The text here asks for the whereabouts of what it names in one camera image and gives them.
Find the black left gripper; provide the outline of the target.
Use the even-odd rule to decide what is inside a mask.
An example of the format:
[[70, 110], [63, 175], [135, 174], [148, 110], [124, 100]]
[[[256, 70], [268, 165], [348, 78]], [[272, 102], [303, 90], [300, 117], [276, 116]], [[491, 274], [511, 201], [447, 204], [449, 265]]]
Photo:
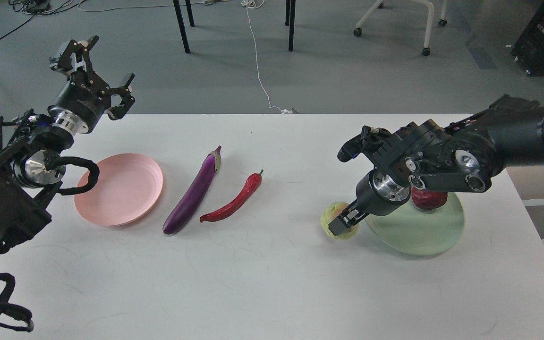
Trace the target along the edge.
[[[85, 84], [95, 84], [96, 73], [93, 71], [89, 52], [99, 39], [98, 36], [93, 36], [87, 41], [71, 40], [67, 44], [63, 43], [57, 54], [49, 58], [50, 69], [66, 75], [67, 80], [78, 79]], [[135, 74], [130, 73], [122, 86], [104, 90], [104, 97], [117, 95], [120, 99], [117, 106], [110, 106], [106, 111], [110, 120], [124, 118], [134, 105], [135, 99], [130, 88], [134, 78]], [[97, 95], [71, 82], [65, 84], [48, 106], [48, 114], [53, 118], [52, 125], [71, 135], [92, 133], [103, 113], [104, 103]]]

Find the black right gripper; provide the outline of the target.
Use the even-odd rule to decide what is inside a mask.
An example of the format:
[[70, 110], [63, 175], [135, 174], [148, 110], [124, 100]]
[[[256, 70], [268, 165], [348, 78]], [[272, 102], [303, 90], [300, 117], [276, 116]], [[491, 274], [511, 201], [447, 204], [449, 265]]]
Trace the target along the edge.
[[330, 230], [340, 235], [369, 214], [387, 216], [408, 202], [410, 196], [410, 187], [398, 185], [380, 170], [371, 170], [356, 186], [356, 201], [330, 222]]

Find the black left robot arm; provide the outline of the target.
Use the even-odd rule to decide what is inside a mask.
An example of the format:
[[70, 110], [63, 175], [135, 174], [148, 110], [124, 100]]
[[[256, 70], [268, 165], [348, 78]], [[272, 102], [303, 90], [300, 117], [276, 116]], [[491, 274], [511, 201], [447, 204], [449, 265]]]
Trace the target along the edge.
[[[125, 84], [111, 87], [94, 70], [89, 52], [98, 36], [63, 44], [50, 60], [67, 81], [45, 114], [30, 109], [6, 122], [0, 118], [0, 254], [34, 238], [51, 220], [47, 207], [55, 195], [90, 191], [99, 180], [93, 161], [62, 152], [76, 134], [89, 134], [103, 114], [122, 119], [135, 103], [130, 74]], [[0, 327], [31, 332], [32, 312], [9, 299], [16, 280], [0, 273]]]

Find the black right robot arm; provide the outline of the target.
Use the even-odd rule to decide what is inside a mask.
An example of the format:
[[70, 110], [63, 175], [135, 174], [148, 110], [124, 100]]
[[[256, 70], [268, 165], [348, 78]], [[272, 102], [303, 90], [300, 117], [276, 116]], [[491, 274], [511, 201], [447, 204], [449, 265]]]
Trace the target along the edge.
[[544, 106], [503, 95], [488, 109], [446, 127], [432, 119], [395, 133], [364, 126], [339, 150], [347, 162], [364, 155], [371, 170], [356, 200], [328, 224], [345, 234], [368, 215], [386, 216], [405, 204], [412, 188], [434, 192], [485, 192], [507, 167], [544, 164]]

